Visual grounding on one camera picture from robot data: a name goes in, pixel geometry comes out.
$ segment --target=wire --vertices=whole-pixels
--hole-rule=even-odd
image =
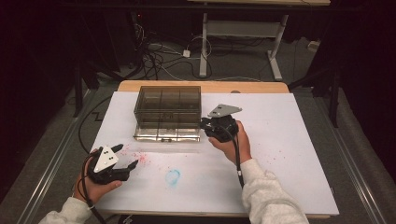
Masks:
[[[181,79],[181,78],[178,78],[178,77],[175,77],[175,76],[173,76],[170,72],[168,72],[168,70],[166,70],[165,68],[163,68],[162,66],[161,66],[161,68],[163,69],[163,71],[165,71],[169,76],[171,76],[172,78],[174,78],[174,79],[176,79],[176,80],[179,80],[179,81],[186,81],[186,80],[184,80],[184,79]]]
[[[223,77],[223,78],[213,79],[213,81],[222,81],[222,80],[234,79],[234,78],[241,78],[241,79],[248,79],[248,80],[262,82],[261,80],[252,77]]]
[[[178,60],[182,60],[182,59],[185,59],[185,57],[178,57],[178,58],[172,59],[172,60],[167,61],[167,62],[162,62],[162,63],[172,63],[172,62],[175,62],[175,61],[178,61]]]
[[[161,63],[163,63],[163,57],[156,53],[154,53],[154,56],[152,56],[151,53],[149,53],[149,51],[148,51],[148,52],[146,52],[145,57],[143,59],[145,61],[144,71],[145,71],[146,79],[149,79],[150,77],[155,76],[156,80],[158,80],[159,70],[157,70],[157,69],[161,69]],[[149,76],[149,72],[153,69],[154,69],[154,75]]]
[[[187,63],[187,64],[189,64],[190,67],[191,67],[192,76],[195,77],[195,74],[194,74],[194,71],[193,71],[193,65],[192,65],[192,63],[189,63],[189,62],[178,62],[178,63],[174,63],[174,64],[171,64],[171,65],[169,65],[169,66],[167,66],[167,67],[162,67],[162,69],[163,69],[164,71],[166,71],[171,77],[174,77],[174,76],[171,75],[166,69],[168,69],[168,68],[170,68],[170,67],[173,67],[173,66],[175,66],[175,65],[177,65],[177,64],[179,64],[179,63]]]
[[[137,50],[143,44],[143,40],[145,38],[145,29],[143,29],[143,27],[141,25],[137,24],[137,23],[135,23],[134,25],[139,28],[138,35],[137,35],[136,39],[139,40],[140,39],[140,35],[142,36],[139,46],[137,46],[137,48],[134,49],[134,50]]]
[[[103,219],[103,217],[99,214],[97,211],[95,205],[93,204],[87,190],[87,185],[85,183],[85,178],[87,177],[85,174],[85,167],[87,165],[88,160],[93,157],[92,154],[90,154],[85,161],[82,163],[82,169],[81,169],[81,179],[78,181],[78,192],[79,192],[79,182],[81,182],[82,185],[82,190],[83,194],[81,196],[84,198],[85,202],[87,203],[88,207],[91,209],[92,213],[96,216],[96,218],[99,220],[100,223],[106,224],[106,221]]]
[[[203,36],[200,36],[200,35],[199,35],[199,36],[196,36],[195,38],[193,38],[193,39],[191,40],[190,44],[192,43],[192,41],[194,41],[194,40],[196,40],[196,39],[199,39],[199,38],[205,40],[205,41],[209,44],[209,52],[208,52],[207,55],[206,55],[206,57],[207,57],[207,56],[209,56],[210,53],[212,52],[212,45],[210,44],[210,42],[209,42],[208,39],[206,39],[206,38],[204,38]]]
[[[163,44],[161,44],[161,45],[160,44],[154,44],[154,43],[148,44],[148,46],[150,46],[150,45],[161,46],[158,50],[160,50],[162,48],[166,48],[166,49],[171,49],[172,50],[171,52],[162,51],[162,53],[174,53],[174,54],[182,55],[181,53],[177,52],[175,49],[167,47],[167,46],[165,46]]]
[[[211,47],[212,47],[212,55],[214,56],[218,56],[218,57],[223,57],[226,55],[229,55],[231,53],[233,53],[233,51],[235,49],[243,49],[246,47],[257,47],[259,46],[266,38],[257,38],[257,37],[253,37],[253,38],[231,38],[230,36],[224,36],[224,38],[221,38],[219,36],[215,36],[215,35],[209,35],[207,37],[207,39],[210,40],[211,42]],[[223,45],[223,44],[215,44],[217,41],[221,42],[226,42],[228,45]],[[228,52],[225,53],[214,53],[214,49],[215,48],[229,48]]]
[[[235,141],[234,137],[232,134],[230,134],[230,132],[228,132],[227,129],[225,129],[223,126],[221,125],[217,125],[217,127],[220,127],[229,137],[230,139],[233,141],[233,147],[235,149],[235,165],[236,165],[236,172],[238,174],[238,179],[239,179],[239,183],[241,184],[241,187],[243,188],[245,183],[244,183],[244,177],[242,176],[242,170],[241,170],[241,157],[239,155],[239,141]]]
[[[107,98],[103,99],[101,102],[99,102],[99,104],[97,104],[92,110],[90,110],[90,112],[87,113],[87,115],[84,117],[84,119],[82,120],[82,122],[79,124],[78,127],[78,141],[81,144],[82,149],[84,149],[84,151],[87,154],[90,154],[90,151],[84,146],[84,143],[82,142],[82,137],[81,137],[81,128],[82,125],[84,124],[85,120],[87,119],[87,117],[93,112],[93,110],[95,110],[99,105],[101,105],[102,103],[104,103],[105,101],[111,99],[111,96],[107,96]]]
[[[152,31],[152,33],[157,35],[158,38],[165,39],[165,40],[170,40],[170,41],[172,41],[172,43],[175,43],[175,44],[181,46],[182,48],[184,48],[186,46],[186,44],[189,43],[188,41],[180,39],[180,38],[178,38],[176,36],[171,36],[171,35],[164,34],[164,33],[158,32],[158,31]]]
[[[262,76],[260,75],[260,71],[262,71],[262,70],[264,70],[266,67],[268,67],[268,66],[271,64],[271,61],[272,61],[274,58],[269,59],[269,62],[259,70],[259,79],[260,79],[260,80],[262,80],[262,79],[261,79]]]

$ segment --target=black cable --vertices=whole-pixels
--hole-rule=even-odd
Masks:
[[[245,183],[244,183],[244,177],[242,176],[242,170],[241,170],[241,156],[239,154],[239,141],[238,141],[238,143],[236,143],[233,135],[230,134],[230,132],[228,132],[227,129],[225,129],[221,125],[219,125],[217,127],[221,128],[231,138],[231,140],[233,141],[233,147],[235,148],[236,172],[238,174],[239,183],[241,184],[241,187],[243,188]]]
[[[186,44],[188,44],[188,41],[177,38],[172,35],[167,35],[167,34],[164,34],[164,33],[158,32],[158,31],[151,31],[151,32],[154,33],[155,35],[157,35],[159,39],[164,38],[165,41],[175,43],[183,48],[186,46]]]
[[[147,79],[149,79],[150,77],[153,77],[153,76],[155,76],[156,77],[156,80],[158,80],[158,72],[159,72],[159,70],[161,70],[161,64],[162,64],[162,61],[161,60],[163,60],[163,57],[161,56],[161,55],[159,55],[159,54],[156,54],[156,53],[153,53],[154,54],[154,56],[156,56],[156,57],[154,57],[154,56],[152,56],[151,55],[151,53],[149,52],[149,50],[147,50],[147,52],[146,52],[146,54],[145,54],[145,56],[146,57],[148,57],[148,59],[146,60],[146,62],[151,62],[151,66],[146,66],[146,64],[145,64],[145,69],[144,69],[144,71],[145,71],[145,77],[147,78]],[[151,70],[153,70],[154,69],[154,75],[151,75],[151,76],[149,76],[149,72],[151,71]]]
[[[148,51],[148,52],[149,52],[149,54],[153,54],[155,56],[154,57],[155,62],[156,62],[155,65],[156,66],[158,65],[158,68],[161,69],[161,66],[163,64],[163,56],[161,54],[159,54],[159,53],[150,52],[150,51]]]
[[[91,209],[92,213],[96,216],[96,218],[99,220],[99,222],[101,224],[106,224],[106,221],[103,219],[103,217],[99,214],[98,210],[96,209],[95,205],[93,204],[90,196],[88,195],[88,191],[87,191],[87,186],[85,184],[85,178],[86,178],[86,174],[85,174],[85,166],[87,165],[88,160],[93,157],[92,154],[90,154],[85,161],[82,163],[82,170],[81,170],[81,184],[82,184],[82,190],[83,190],[83,195],[81,194],[81,196],[84,198],[84,200],[86,201],[88,207]]]
[[[227,55],[233,53],[233,41],[230,38],[226,37],[225,39],[222,39],[222,38],[219,38],[217,36],[211,36],[211,37],[214,37],[215,39],[220,40],[222,42],[228,43],[227,46],[225,46],[225,45],[216,45],[214,43],[214,42],[216,42],[215,40],[210,40],[210,43],[211,43],[210,46],[212,48],[211,55],[214,55],[214,56],[217,56],[217,57],[224,57],[224,56],[227,56]],[[224,49],[225,48],[229,48],[229,50],[228,50],[228,52],[225,52],[225,53],[222,53],[222,54],[218,54],[218,53],[215,53],[215,48],[224,48]]]
[[[78,186],[77,189],[78,189],[79,195],[81,195],[81,197],[82,197],[85,201],[87,201],[86,198],[85,198],[84,192],[81,192],[81,189],[79,188],[79,184],[81,183],[82,179],[85,178],[85,177],[86,177],[86,176],[82,177],[82,178],[78,181],[78,183],[77,183],[77,186]]]
[[[228,36],[227,36],[227,39],[229,39],[231,42],[233,42],[233,44],[235,43],[237,45],[242,45],[241,47],[234,47],[235,49],[243,49],[245,47],[257,47],[265,40],[264,37],[262,37],[262,38],[251,38],[251,39],[254,39],[254,40],[250,44],[246,44],[246,43],[242,43],[242,41],[248,41],[247,39],[231,39]]]
[[[132,72],[130,72],[128,75],[124,77],[124,79],[129,79],[130,77],[133,77],[134,75],[137,75],[140,71],[142,71],[143,68],[143,60],[140,60],[138,65],[136,66],[136,69]]]
[[[90,151],[84,146],[84,143],[82,142],[82,138],[81,138],[81,128],[82,125],[84,124],[85,120],[87,119],[87,117],[93,112],[93,110],[95,110],[99,105],[101,105],[102,103],[104,103],[105,101],[109,100],[111,98],[111,96],[108,96],[107,98],[105,98],[104,100],[102,100],[101,102],[99,102],[99,104],[97,104],[92,110],[90,110],[90,112],[87,113],[87,115],[84,117],[84,119],[82,120],[81,124],[78,127],[78,141],[82,146],[82,149],[84,149],[84,151],[87,154],[90,154]]]
[[[150,71],[154,69],[154,66],[155,66],[155,64],[152,62],[151,59],[146,59],[145,65],[144,65],[144,67],[143,67],[143,68],[144,68],[144,73],[145,73],[144,78],[145,78],[146,80],[149,80],[151,77],[155,76],[155,74],[154,74],[154,75],[150,75],[150,74],[149,74]]]
[[[204,57],[204,59],[206,60],[206,63],[208,64],[208,67],[209,67],[209,70],[210,70],[210,75],[209,75],[209,76],[206,76],[206,77],[199,77],[199,76],[196,76],[196,75],[194,74],[193,65],[192,65],[192,63],[190,63],[190,62],[186,62],[186,61],[177,62],[177,63],[173,63],[173,64],[171,64],[171,65],[169,65],[169,66],[167,66],[167,67],[163,67],[163,64],[164,64],[164,63],[171,63],[171,62],[183,60],[183,59],[186,59],[185,57],[178,57],[178,58],[172,59],[172,60],[170,60],[170,61],[164,62],[164,61],[163,61],[163,56],[162,56],[162,55],[160,55],[160,54],[158,54],[158,53],[152,53],[152,54],[154,54],[154,55],[156,55],[156,56],[158,56],[158,57],[161,57],[161,60],[160,60],[160,61],[157,61],[157,62],[158,62],[158,67],[159,67],[158,69],[159,69],[159,70],[161,70],[161,69],[167,69],[167,68],[170,68],[170,67],[172,67],[172,66],[174,66],[174,65],[177,65],[177,64],[180,64],[180,63],[188,63],[188,64],[191,66],[191,75],[192,75],[193,77],[195,77],[195,78],[197,78],[197,79],[207,79],[207,78],[211,77],[211,74],[212,74],[212,67],[211,67],[210,63],[207,61],[206,57]],[[152,69],[154,69],[154,68],[151,67],[148,71],[146,71],[146,73],[148,74],[149,71],[152,70]]]

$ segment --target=transparent plastic box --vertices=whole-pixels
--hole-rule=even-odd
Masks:
[[[154,142],[199,142],[201,87],[143,86],[137,97],[134,138]]]

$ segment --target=gray floor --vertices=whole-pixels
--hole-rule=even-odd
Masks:
[[[285,83],[290,83],[303,77],[315,53],[306,49],[308,41],[301,39],[294,43],[282,43],[277,62]],[[216,47],[209,58],[212,76],[209,80],[232,81],[274,81],[271,68],[265,56],[265,51],[271,48],[273,42],[264,40],[259,46]],[[166,44],[169,48],[163,50],[182,52],[183,48],[173,44]],[[162,54],[168,61],[178,56]],[[192,63],[194,74],[198,74],[198,61]],[[197,80],[191,75],[191,66],[180,63],[159,73],[161,80]],[[100,76],[101,87],[98,91],[87,91],[85,112],[99,104],[117,89],[118,83]],[[393,180],[384,169],[381,161],[375,155],[369,142],[361,131],[359,123],[350,111],[347,99],[340,91],[338,108],[339,128],[334,129],[326,113],[328,99],[314,98],[309,89],[299,88],[292,91],[300,107],[305,126],[318,153],[329,184],[333,189],[334,198],[340,210],[340,215],[328,219],[310,219],[310,223],[396,223],[396,188]],[[73,119],[74,94],[70,93],[66,99],[68,104],[53,118],[46,133],[28,159],[20,176],[9,191],[0,206],[0,223],[17,223],[20,216],[28,217],[20,223],[37,223],[51,210],[60,210],[65,199],[72,193],[72,185],[77,177],[80,165],[86,153],[78,141],[78,126],[82,121]],[[99,112],[99,118],[106,113],[109,101],[105,101],[94,111]],[[101,122],[95,121],[95,116],[89,115],[81,125],[81,139],[86,147],[94,141]],[[70,139],[64,138],[71,133]],[[45,179],[49,186],[38,193],[36,189],[43,174],[49,174],[49,164],[56,163],[56,174],[53,178]],[[36,202],[28,207],[29,202]],[[117,223],[117,217],[108,223]],[[87,223],[97,223],[92,217]]]

